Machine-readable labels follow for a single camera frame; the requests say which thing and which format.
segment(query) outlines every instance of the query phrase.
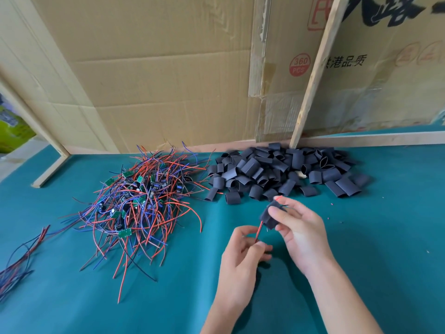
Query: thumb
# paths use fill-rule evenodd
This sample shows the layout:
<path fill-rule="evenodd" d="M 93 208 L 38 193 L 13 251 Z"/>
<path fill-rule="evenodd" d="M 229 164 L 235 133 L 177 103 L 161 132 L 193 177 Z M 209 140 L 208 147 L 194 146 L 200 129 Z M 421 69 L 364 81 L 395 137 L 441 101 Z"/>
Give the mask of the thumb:
<path fill-rule="evenodd" d="M 256 269 L 265 250 L 266 244 L 264 242 L 259 241 L 256 244 L 253 244 L 251 247 L 249 247 L 246 257 L 241 264 L 249 269 Z"/>
<path fill-rule="evenodd" d="M 270 216 L 275 219 L 276 221 L 280 222 L 283 225 L 286 225 L 289 227 L 292 231 L 297 231 L 299 226 L 303 223 L 301 219 L 297 219 L 287 213 L 286 211 L 283 211 L 275 206 L 270 206 L 267 210 L 269 212 Z"/>

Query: teal table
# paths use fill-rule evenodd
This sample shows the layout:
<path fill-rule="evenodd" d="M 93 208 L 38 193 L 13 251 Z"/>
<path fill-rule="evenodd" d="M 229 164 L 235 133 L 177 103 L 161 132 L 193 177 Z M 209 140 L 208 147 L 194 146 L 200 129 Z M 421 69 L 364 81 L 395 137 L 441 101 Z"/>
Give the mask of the teal table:
<path fill-rule="evenodd" d="M 445 328 L 445 145 L 356 148 L 358 169 L 375 181 L 362 194 L 335 198 L 296 196 L 325 220 L 340 265 L 388 333 L 443 333 Z M 82 209 L 108 171 L 128 165 L 127 155 L 75 156 L 42 189 L 36 179 L 58 155 L 47 148 L 0 184 L 0 263 L 21 242 L 58 217 Z M 214 298 L 221 253 L 234 227 L 258 224 L 267 202 L 194 202 L 203 232 L 191 213 L 171 238 L 164 265 L 132 267 L 117 305 L 121 275 L 113 280 L 120 252 L 97 269 L 79 272 L 95 251 L 90 232 L 69 230 L 45 241 L 33 256 L 35 272 L 0 305 L 0 332 L 198 333 Z M 307 280 L 292 264 L 275 231 L 261 233 L 274 258 L 259 268 L 260 282 L 236 333 L 325 333 Z"/>

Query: red circle logo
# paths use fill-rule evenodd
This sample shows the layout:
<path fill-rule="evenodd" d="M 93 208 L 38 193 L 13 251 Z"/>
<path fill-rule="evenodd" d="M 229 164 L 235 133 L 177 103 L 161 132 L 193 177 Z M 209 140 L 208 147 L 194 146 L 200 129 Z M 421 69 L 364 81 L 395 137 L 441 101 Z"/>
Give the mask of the red circle logo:
<path fill-rule="evenodd" d="M 310 65 L 311 57 L 308 54 L 298 54 L 294 57 L 294 59 L 291 61 L 291 64 L 289 65 L 289 72 L 293 77 L 298 77 L 307 72 Z"/>

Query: wire scrap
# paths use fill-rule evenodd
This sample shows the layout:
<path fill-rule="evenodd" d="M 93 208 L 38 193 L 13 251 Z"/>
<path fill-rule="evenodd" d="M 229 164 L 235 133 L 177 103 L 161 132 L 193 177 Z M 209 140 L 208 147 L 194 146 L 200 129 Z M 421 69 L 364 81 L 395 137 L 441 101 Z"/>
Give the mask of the wire scrap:
<path fill-rule="evenodd" d="M 136 255 L 142 254 L 150 264 L 155 257 L 162 256 L 162 265 L 167 241 L 179 225 L 179 217 L 192 211 L 199 220 L 200 232 L 203 229 L 201 218 L 183 199 L 208 190 L 202 185 L 207 176 L 201 180 L 196 177 L 198 172 L 206 169 L 209 158 L 198 161 L 196 154 L 192 153 L 191 157 L 174 149 L 169 154 L 159 152 L 150 156 L 144 148 L 139 150 L 141 157 L 134 157 L 138 162 L 133 167 L 121 169 L 120 174 L 108 179 L 96 201 L 67 220 L 84 223 L 77 229 L 79 231 L 92 231 L 96 252 L 81 270 L 93 259 L 100 258 L 95 269 L 113 248 L 122 250 L 113 275 L 115 278 L 123 269 L 118 303 L 131 264 L 156 281 L 136 263 Z"/>

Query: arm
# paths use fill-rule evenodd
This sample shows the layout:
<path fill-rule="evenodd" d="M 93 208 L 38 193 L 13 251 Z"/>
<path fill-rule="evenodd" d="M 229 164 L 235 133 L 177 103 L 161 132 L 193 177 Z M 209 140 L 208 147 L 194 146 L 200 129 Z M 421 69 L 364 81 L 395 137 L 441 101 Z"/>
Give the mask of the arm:
<path fill-rule="evenodd" d="M 272 246 L 247 237 L 256 226 L 240 226 L 233 230 L 221 257 L 218 288 L 201 334 L 230 334 L 236 320 L 252 298 L 256 268 L 260 261 L 270 260 Z"/>
<path fill-rule="evenodd" d="M 279 221 L 276 230 L 287 250 L 308 279 L 329 334 L 382 334 L 354 286 L 337 264 L 327 242 L 323 220 L 302 203 L 276 197 L 285 207 L 270 207 L 269 214 Z"/>

